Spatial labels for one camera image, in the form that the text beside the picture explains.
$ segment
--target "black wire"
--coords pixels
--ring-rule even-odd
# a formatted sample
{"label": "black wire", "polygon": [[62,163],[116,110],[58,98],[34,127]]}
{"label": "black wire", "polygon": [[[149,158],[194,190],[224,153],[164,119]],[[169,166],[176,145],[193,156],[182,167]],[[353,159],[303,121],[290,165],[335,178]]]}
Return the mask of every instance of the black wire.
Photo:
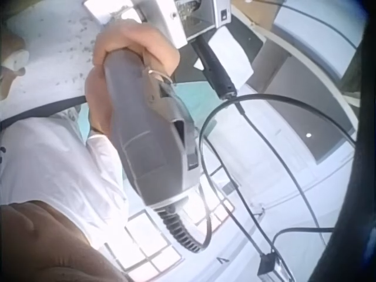
{"label": "black wire", "polygon": [[[324,114],[323,112],[320,112],[319,110],[317,110],[316,108],[306,104],[306,103],[303,103],[301,101],[298,101],[298,100],[295,100],[295,99],[292,99],[292,98],[289,98],[289,97],[285,97],[285,96],[280,96],[280,95],[274,95],[274,94],[251,94],[251,95],[243,95],[243,96],[240,96],[240,97],[236,97],[236,98],[233,98],[232,100],[228,100],[224,103],[222,103],[221,105],[219,105],[217,108],[215,108],[209,115],[208,117],[206,118],[205,122],[203,123],[203,126],[201,128],[201,131],[200,131],[200,136],[199,136],[199,148],[200,148],[200,159],[201,159],[201,163],[202,163],[202,167],[203,167],[203,171],[205,173],[205,176],[208,180],[208,183],[211,187],[211,189],[213,189],[214,193],[218,196],[217,194],[217,191],[216,191],[216,188],[214,187],[213,185],[213,182],[212,182],[212,179],[210,178],[209,176],[209,173],[206,169],[206,164],[205,164],[205,160],[204,160],[204,157],[203,157],[203,140],[205,139],[205,135],[204,135],[204,132],[206,130],[206,127],[208,127],[208,124],[212,121],[212,119],[223,109],[227,108],[228,106],[231,106],[233,104],[237,104],[239,102],[242,102],[242,101],[247,101],[247,100],[273,100],[273,101],[278,101],[278,102],[283,102],[283,103],[288,103],[290,105],[293,105],[293,106],[296,106],[296,107],[299,107],[299,108],[302,108],[302,109],[305,109],[315,115],[317,115],[318,117],[320,117],[321,119],[323,119],[324,121],[332,124],[335,128],[338,129],[338,131],[340,131],[340,133],[346,138],[346,140],[350,143],[350,145],[352,147],[355,147],[355,141],[352,139],[352,137],[346,132],[346,130],[344,130],[336,121],[334,121],[331,117],[327,116],[326,114]],[[213,146],[211,146],[211,149],[213,151],[213,153],[217,156],[218,160],[220,161],[221,165],[223,166],[223,168],[225,168],[225,165],[224,163],[222,162],[221,158],[219,157],[218,153],[216,152],[215,148]],[[229,174],[229,172],[226,170],[224,170],[227,174],[227,177],[230,179],[230,181],[232,182],[232,184],[235,183],[235,181],[232,179],[231,175]],[[237,193],[239,194],[239,196],[241,197],[241,199],[243,198],[240,191],[238,189],[236,189]],[[247,211],[249,211],[249,208],[248,208],[248,205],[245,203],[245,201],[243,201],[243,204],[245,205]],[[233,215],[232,215],[232,212],[226,208],[226,206],[224,206],[224,208],[226,209],[226,212],[228,212],[228,214],[230,215],[230,217],[232,219],[234,219]],[[250,216],[251,218],[254,220],[255,217],[254,215],[252,214],[252,212],[250,212]],[[240,225],[240,223],[238,221],[236,221],[236,224],[238,225],[238,227],[243,231],[244,228],[243,226]],[[275,248],[274,244],[272,241],[270,241],[270,239],[266,236],[265,232],[263,231],[263,229],[261,228],[261,226],[259,225],[258,221],[257,220],[254,220],[254,224],[257,226],[258,230],[263,234],[264,238],[266,239],[266,241],[269,243],[270,247],[277,253],[277,255],[279,256],[283,266],[286,268],[286,271],[288,272],[288,274],[293,277],[293,274],[291,273],[291,271],[288,269],[287,265],[286,265],[286,262],[283,260],[282,256],[280,255],[280,253],[277,251],[277,249]]]}
{"label": "black wire", "polygon": [[203,126],[205,125],[205,127],[207,127],[206,123],[210,122],[221,110],[223,110],[223,109],[225,109],[225,108],[227,108],[227,107],[229,107],[233,104],[243,102],[243,101],[251,101],[251,100],[277,101],[277,102],[286,103],[286,104],[293,105],[293,106],[296,106],[298,108],[302,108],[304,110],[307,110],[308,112],[313,113],[314,115],[318,116],[322,120],[332,124],[343,135],[343,137],[346,139],[346,141],[348,143],[350,143],[350,145],[352,147],[355,147],[355,141],[347,133],[347,131],[344,130],[334,119],[327,116],[325,113],[319,111],[318,109],[316,109],[316,108],[312,107],[311,105],[308,105],[308,104],[306,104],[302,101],[295,100],[293,98],[286,97],[286,96],[275,95],[275,94],[265,94],[265,93],[248,94],[248,95],[239,96],[239,97],[236,97],[236,98],[232,98],[231,100],[225,101],[221,105],[219,105],[217,108],[215,108],[208,115],[208,117],[206,118]]}
{"label": "black wire", "polygon": [[[255,218],[255,216],[253,215],[253,213],[249,210],[248,208],[248,205],[243,197],[243,195],[240,193],[239,191],[239,188],[238,188],[238,185],[235,183],[235,181],[232,179],[232,177],[230,176],[230,173],[229,171],[227,170],[227,167],[224,165],[222,159],[220,158],[220,156],[218,155],[218,152],[217,150],[214,148],[213,144],[208,140],[208,138],[206,136],[204,136],[204,140],[205,140],[205,143],[211,148],[211,150],[213,151],[213,153],[216,155],[218,161],[220,162],[221,164],[221,167],[223,168],[224,172],[226,173],[226,175],[229,177],[231,183],[234,185],[235,187],[235,190],[238,192],[239,194],[239,197],[240,197],[240,200],[242,201],[242,203],[246,206],[247,208],[247,211],[248,213],[250,214],[250,216],[252,217],[252,220],[254,222],[257,222],[257,219]],[[218,197],[218,199],[220,200],[220,202],[222,203],[223,201],[221,200],[221,198],[219,197],[218,195],[218,192],[217,192],[217,189],[215,188],[215,186],[213,185],[213,182],[212,182],[212,178],[210,177],[207,169],[206,169],[206,164],[205,164],[205,161],[203,160],[203,154],[201,153],[201,163],[202,163],[202,167],[203,167],[203,171],[204,171],[204,174],[209,182],[209,185],[211,187],[211,189],[214,191],[214,193],[216,194],[216,196]],[[257,245],[257,243],[252,239],[251,235],[248,234],[248,232],[244,229],[244,227],[240,224],[240,222],[234,217],[233,213],[229,210],[229,208],[227,208],[227,206],[222,203],[222,206],[226,209],[226,212],[229,214],[229,216],[234,220],[235,224],[239,227],[239,229],[244,233],[244,235],[247,237],[247,239],[249,240],[249,242],[251,242],[251,244],[253,245],[253,247],[256,249],[256,251],[259,253],[259,255],[263,256],[265,255],[263,253],[263,251],[261,251],[261,249],[259,248],[259,246]]]}
{"label": "black wire", "polygon": [[282,235],[284,233],[289,232],[303,232],[303,233],[332,233],[334,231],[334,227],[328,227],[328,228],[313,228],[313,227],[292,227],[292,228],[286,228],[279,231],[276,235],[273,237],[273,244],[276,242],[279,235]]}
{"label": "black wire", "polygon": [[291,6],[288,6],[288,5],[285,5],[285,4],[281,4],[281,3],[275,3],[275,2],[271,2],[271,1],[264,1],[264,0],[253,0],[254,2],[259,2],[259,3],[264,3],[264,4],[270,4],[270,5],[275,5],[275,6],[280,6],[280,7],[283,7],[283,8],[286,8],[286,9],[289,9],[289,10],[292,10],[296,13],[299,13],[299,14],[302,14],[310,19],[313,19],[314,21],[317,21],[323,25],[325,25],[326,27],[330,28],[331,30],[333,30],[334,32],[336,32],[337,34],[339,34],[343,39],[346,40],[347,43],[349,43],[351,45],[351,47],[353,47],[355,50],[357,49],[357,46],[350,40],[346,37],[346,35],[344,35],[341,31],[339,31],[337,28],[335,28],[334,26],[330,25],[329,23],[323,21],[322,19],[319,19],[319,18],[316,18],[308,13],[305,13],[299,9],[295,9]]}
{"label": "black wire", "polygon": [[[269,140],[259,131],[259,129],[253,124],[253,122],[251,122],[251,120],[249,119],[249,117],[247,116],[246,114],[246,111],[244,110],[244,108],[241,106],[240,103],[236,103],[235,104],[237,110],[239,111],[239,113],[244,117],[244,119],[246,120],[246,122],[253,128],[253,130],[259,135],[259,137],[266,143],[266,145],[269,147],[269,149],[274,153],[274,155],[277,157],[277,159],[280,161],[281,165],[284,167],[284,169],[286,170],[287,174],[290,176],[290,178],[292,179],[292,181],[294,182],[296,188],[298,189],[301,197],[303,198],[304,202],[305,202],[305,205],[307,206],[312,218],[313,218],[313,221],[316,225],[317,228],[320,228],[320,225],[318,223],[318,220],[317,220],[317,217],[315,215],[315,212],[313,211],[312,207],[311,207],[311,204],[310,202],[308,201],[306,195],[304,194],[304,191],[303,189],[300,187],[299,183],[298,183],[298,180],[296,180],[294,174],[292,173],[292,171],[290,170],[290,168],[287,166],[286,162],[282,159],[282,157],[280,156],[280,154],[277,152],[277,150],[273,147],[273,145],[269,142]],[[324,246],[326,247],[327,246],[327,243],[325,242],[325,239],[324,239],[324,236],[320,233],[320,238],[321,238],[321,241],[323,242]]]}
{"label": "black wire", "polygon": [[[282,255],[280,254],[280,252],[277,250],[277,248],[274,246],[274,244],[270,241],[270,239],[268,238],[268,236],[265,234],[265,231],[263,230],[263,228],[260,226],[260,223],[257,221],[256,217],[254,216],[254,214],[252,213],[252,211],[250,210],[247,202],[245,201],[243,195],[241,194],[240,190],[239,190],[239,187],[237,185],[237,183],[234,181],[234,179],[232,178],[231,174],[229,173],[229,171],[227,170],[227,167],[224,165],[222,159],[220,158],[217,150],[213,147],[213,145],[210,143],[210,141],[207,139],[207,137],[204,135],[204,132],[206,130],[206,127],[207,125],[210,123],[210,121],[212,120],[212,118],[214,117],[211,117],[209,119],[209,117],[205,120],[202,128],[201,128],[201,131],[200,131],[200,137],[199,137],[199,148],[200,148],[200,158],[201,158],[201,164],[202,164],[202,168],[203,168],[203,171],[204,171],[204,174],[207,178],[207,181],[211,187],[211,189],[214,191],[214,193],[217,195],[217,197],[219,198],[219,195],[218,195],[218,192],[217,192],[217,189],[215,188],[213,182],[212,182],[212,179],[207,171],[207,168],[206,168],[206,164],[205,164],[205,160],[204,160],[204,156],[203,156],[203,140],[205,140],[205,142],[210,146],[211,150],[213,151],[213,153],[216,155],[218,161],[220,162],[224,172],[226,173],[227,177],[229,178],[229,180],[231,181],[232,185],[234,186],[237,194],[239,195],[239,198],[241,200],[241,202],[243,203],[243,205],[245,206],[245,208],[247,209],[248,211],[248,214],[250,215],[250,217],[252,218],[254,224],[256,225],[257,229],[259,230],[259,232],[263,235],[263,237],[265,238],[265,240],[268,242],[268,244],[270,245],[270,247],[276,252],[276,254],[278,255],[279,259],[281,260],[284,268],[286,269],[286,271],[288,272],[288,274],[290,275],[290,277],[293,279],[293,281],[295,281],[295,278],[294,278],[294,275],[292,274],[292,272],[290,271],[290,269],[288,268],[287,266],[287,263],[284,261]],[[234,222],[236,223],[236,225],[238,226],[238,228],[244,233],[244,235],[248,238],[248,240],[251,242],[251,244],[253,245],[253,247],[256,249],[256,251],[261,255],[263,256],[263,252],[261,251],[261,249],[259,248],[259,246],[256,244],[256,242],[251,238],[251,236],[248,234],[248,232],[245,231],[244,227],[240,224],[240,222],[238,220],[236,220],[236,218],[234,217],[234,215],[232,214],[232,212],[226,207],[226,205],[223,205],[223,207],[226,209],[226,212],[229,214],[229,216],[234,220]]]}

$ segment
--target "hand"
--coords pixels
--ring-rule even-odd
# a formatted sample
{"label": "hand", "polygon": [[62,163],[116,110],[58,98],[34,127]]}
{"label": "hand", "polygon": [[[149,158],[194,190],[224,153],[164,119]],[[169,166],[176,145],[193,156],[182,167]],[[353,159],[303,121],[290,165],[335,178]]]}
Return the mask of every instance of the hand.
{"label": "hand", "polygon": [[180,60],[179,51],[165,36],[148,23],[133,20],[115,22],[101,32],[95,42],[93,64],[85,85],[90,125],[110,135],[112,105],[107,91],[103,64],[111,51],[129,48],[139,54],[144,64],[171,75]]}

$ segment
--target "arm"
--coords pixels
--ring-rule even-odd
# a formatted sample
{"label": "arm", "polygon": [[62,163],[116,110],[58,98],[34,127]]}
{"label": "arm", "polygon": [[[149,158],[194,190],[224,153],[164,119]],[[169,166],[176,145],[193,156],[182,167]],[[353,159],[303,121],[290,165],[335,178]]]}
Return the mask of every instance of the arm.
{"label": "arm", "polygon": [[0,207],[1,273],[10,281],[127,281],[102,254],[36,202]]}

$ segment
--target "window frame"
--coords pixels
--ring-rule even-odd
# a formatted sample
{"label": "window frame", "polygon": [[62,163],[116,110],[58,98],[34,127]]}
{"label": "window frame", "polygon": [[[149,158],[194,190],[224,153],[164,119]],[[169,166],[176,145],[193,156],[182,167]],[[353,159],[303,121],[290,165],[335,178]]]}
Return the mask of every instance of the window frame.
{"label": "window frame", "polygon": [[[156,275],[156,276],[154,276],[154,277],[152,277],[151,279],[148,280],[148,281],[153,281],[153,280],[155,280],[157,278],[160,278],[162,275],[166,274],[167,272],[171,271],[172,269],[174,269],[175,267],[177,267],[180,263],[182,263],[184,261],[183,256],[178,252],[178,250],[174,247],[174,245],[172,245],[171,241],[168,240],[168,238],[162,233],[161,229],[157,226],[157,224],[155,223],[155,221],[152,219],[152,217],[149,215],[149,213],[145,209],[141,210],[141,211],[139,211],[137,213],[135,213],[132,216],[130,216],[128,221],[131,221],[132,219],[135,219],[136,217],[141,216],[142,214],[145,214],[147,216],[147,218],[150,220],[151,224],[156,228],[156,230],[159,231],[160,235],[167,242],[166,246],[164,246],[159,251],[155,252],[155,254],[152,254],[151,256],[147,256],[145,254],[145,252],[142,250],[142,248],[139,246],[139,244],[137,243],[137,241],[135,240],[135,238],[133,237],[133,235],[131,234],[131,232],[125,226],[124,230],[126,231],[126,233],[133,240],[133,242],[135,243],[135,245],[138,246],[140,252],[145,256],[145,258],[143,260],[139,261],[138,263],[136,263],[136,264],[134,264],[134,265],[132,265],[132,266],[130,266],[128,268],[125,268],[123,266],[123,264],[121,263],[121,261],[115,256],[115,254],[112,251],[112,249],[110,248],[110,246],[107,243],[105,243],[106,250],[114,258],[115,262],[118,264],[118,266],[120,267],[120,269],[122,270],[122,272],[126,276],[126,278],[130,279],[131,281],[133,281],[133,279],[129,276],[129,273],[131,271],[137,269],[138,267],[146,264],[146,263],[152,264],[152,266],[158,272],[158,275]],[[158,267],[152,262],[152,260],[155,259],[157,256],[159,256],[164,250],[168,249],[169,247],[172,247],[174,249],[174,251],[180,256],[180,259],[177,262],[175,262],[174,264],[172,264],[170,267],[168,267],[167,269],[165,269],[163,271],[160,271],[158,269]]]}
{"label": "window frame", "polygon": [[[221,171],[221,169],[223,168],[222,165],[219,165],[216,169],[214,169],[211,173],[209,173],[209,176],[210,177],[213,177],[217,172]],[[203,172],[201,172],[201,175],[200,177],[204,176],[205,177],[205,174]],[[230,201],[229,199],[229,195],[231,195],[234,190],[229,194],[229,195],[226,195],[224,194],[220,189],[217,189],[217,191],[219,193],[221,193],[223,199],[221,199],[219,201],[219,203],[215,206],[215,208],[213,208],[213,210],[210,211],[210,217],[216,217],[216,219],[220,222],[220,225],[217,226],[217,228],[215,230],[212,231],[212,234],[214,234],[216,231],[218,231],[220,229],[220,227],[230,218],[230,215],[227,214],[227,217],[224,219],[224,220],[221,220],[216,214],[215,214],[215,210],[219,207],[219,206],[224,206],[225,205],[225,201],[228,201],[230,203],[230,205],[232,206],[232,211],[231,212],[234,212],[235,211],[235,205]],[[202,219],[200,219],[197,223],[193,222],[192,218],[190,217],[189,213],[183,208],[183,211],[185,212],[186,216],[191,219],[192,221],[192,224],[195,225],[196,227],[199,227],[200,224],[202,224],[204,221],[206,221],[206,218],[203,217]]]}

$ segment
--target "white shirt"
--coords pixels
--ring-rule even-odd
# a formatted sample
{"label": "white shirt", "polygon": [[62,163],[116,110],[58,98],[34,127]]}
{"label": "white shirt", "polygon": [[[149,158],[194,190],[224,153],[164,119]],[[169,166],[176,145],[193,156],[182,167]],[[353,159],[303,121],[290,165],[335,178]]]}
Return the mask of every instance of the white shirt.
{"label": "white shirt", "polygon": [[45,202],[75,223],[95,249],[124,228],[122,165],[106,136],[91,133],[85,145],[66,111],[16,122],[1,134],[0,145],[6,149],[0,152],[0,204]]}

